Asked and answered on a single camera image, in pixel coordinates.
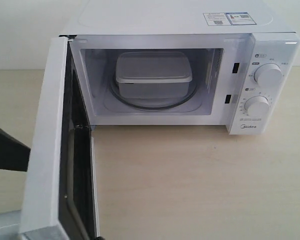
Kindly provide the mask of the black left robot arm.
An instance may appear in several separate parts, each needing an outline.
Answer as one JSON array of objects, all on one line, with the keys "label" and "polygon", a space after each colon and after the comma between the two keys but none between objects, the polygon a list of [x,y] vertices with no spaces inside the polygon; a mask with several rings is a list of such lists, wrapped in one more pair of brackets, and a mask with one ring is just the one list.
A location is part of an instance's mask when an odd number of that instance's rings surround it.
[{"label": "black left robot arm", "polygon": [[31,149],[0,128],[0,170],[27,172]]}]

